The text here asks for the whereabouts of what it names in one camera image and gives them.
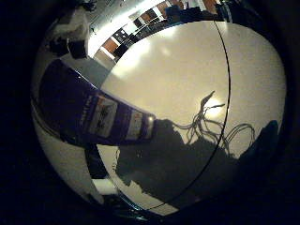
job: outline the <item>table surface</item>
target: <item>table surface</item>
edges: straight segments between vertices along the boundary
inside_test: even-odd
[[[225,42],[231,74],[217,27]],[[225,122],[231,93],[225,134],[240,123],[250,123],[260,132],[270,119],[281,124],[285,97],[284,72],[273,47],[255,32],[225,22],[186,23],[135,43],[101,89],[157,116],[158,135],[148,145],[97,147],[116,186],[140,207],[161,215],[187,206],[191,203],[187,200],[198,201],[213,193],[209,179],[219,182],[212,187],[222,187],[225,178],[219,178],[220,174],[236,167],[249,139],[245,132],[233,141],[231,155],[218,149],[212,164],[218,165],[219,160],[222,166],[206,172],[210,178],[202,180],[204,188],[199,193],[186,191],[185,198],[165,203],[196,178],[215,149],[207,138],[187,144],[187,131],[173,123],[190,124],[201,100],[215,91],[207,105],[225,106],[208,112],[207,117],[220,123]],[[216,126],[210,128],[221,131]]]

